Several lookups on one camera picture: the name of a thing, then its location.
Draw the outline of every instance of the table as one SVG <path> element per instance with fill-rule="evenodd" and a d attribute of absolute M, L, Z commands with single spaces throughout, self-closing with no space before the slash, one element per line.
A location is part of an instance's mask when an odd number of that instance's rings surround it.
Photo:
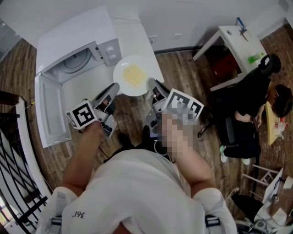
<path fill-rule="evenodd" d="M 119 40 L 122 57 L 140 55 L 150 59 L 156 70 L 154 78 L 164 82 L 162 72 L 140 18 L 132 16 L 127 17 L 126 20 L 113 19 L 112 22 Z M 113 83 L 114 68 L 115 65 L 107 67 L 106 64 L 102 64 L 63 83 L 65 109 L 69 110 L 80 104 L 84 98 L 92 100 L 102 90 L 111 85 Z"/>
<path fill-rule="evenodd" d="M 238 66 L 241 69 L 241 73 L 237 75 L 236 78 L 231 79 L 227 82 L 224 82 L 220 85 L 214 86 L 211 88 L 211 91 L 215 91 L 226 87 L 228 85 L 232 85 L 241 81 L 250 71 L 255 69 L 260 60 L 250 64 L 248 62 L 248 57 L 252 56 L 256 53 L 264 53 L 266 55 L 266 51 L 263 48 L 261 42 L 257 38 L 257 36 L 251 35 L 249 37 L 249 41 L 246 41 L 243 36 L 240 35 L 240 26 L 219 26 L 218 31 L 211 37 L 211 39 L 197 52 L 197 54 L 193 57 L 193 60 L 196 61 L 201 55 L 207 51 L 209 47 L 211 47 L 219 38 L 222 38 L 225 45 L 228 47 L 232 55 L 234 56 Z M 244 35 L 248 37 L 249 27 L 247 27 L 248 32 Z"/>
<path fill-rule="evenodd" d="M 279 122 L 279 118 L 275 116 L 273 110 L 271 109 L 271 105 L 269 102 L 266 102 L 266 120 L 267 120 L 267 143 L 268 145 L 273 144 L 273 142 L 278 138 L 277 135 L 274 134 L 274 126 L 277 122 Z"/>

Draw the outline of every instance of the blue object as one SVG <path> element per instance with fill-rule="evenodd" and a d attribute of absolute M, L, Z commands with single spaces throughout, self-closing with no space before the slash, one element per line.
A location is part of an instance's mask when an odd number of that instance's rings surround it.
<path fill-rule="evenodd" d="M 242 26 L 242 29 L 241 29 L 241 32 L 245 32 L 245 26 L 244 26 L 244 24 L 243 24 L 243 22 L 241 21 L 241 19 L 239 18 L 239 17 L 237 17 L 237 20 L 239 21 L 239 23 L 241 24 L 241 26 Z"/>

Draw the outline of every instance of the open microwave door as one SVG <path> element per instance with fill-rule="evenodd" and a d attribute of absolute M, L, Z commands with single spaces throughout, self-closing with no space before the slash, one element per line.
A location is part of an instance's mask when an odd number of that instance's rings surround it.
<path fill-rule="evenodd" d="M 35 100 L 43 148 L 70 140 L 62 85 L 38 74 L 35 77 Z"/>

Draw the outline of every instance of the green bottle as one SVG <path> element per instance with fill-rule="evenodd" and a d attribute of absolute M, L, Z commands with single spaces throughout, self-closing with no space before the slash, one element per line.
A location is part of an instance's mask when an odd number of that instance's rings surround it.
<path fill-rule="evenodd" d="M 255 55 L 249 56 L 248 57 L 248 62 L 250 64 L 254 63 L 256 60 L 261 59 L 265 54 L 263 52 L 261 53 L 256 53 Z"/>

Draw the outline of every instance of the black chair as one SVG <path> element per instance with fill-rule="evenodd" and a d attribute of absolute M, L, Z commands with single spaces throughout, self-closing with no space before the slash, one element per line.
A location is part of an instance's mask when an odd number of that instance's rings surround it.
<path fill-rule="evenodd" d="M 209 124 L 198 133 L 198 138 L 211 126 L 216 124 L 220 141 L 223 145 L 237 144 L 235 139 L 234 115 L 239 94 L 248 81 L 269 77 L 272 73 L 278 73 L 281 69 L 280 59 L 275 54 L 266 55 L 259 66 L 248 73 L 243 80 L 233 86 L 228 86 L 212 92 L 214 103 L 212 108 L 205 107 L 203 112 L 207 114 Z"/>

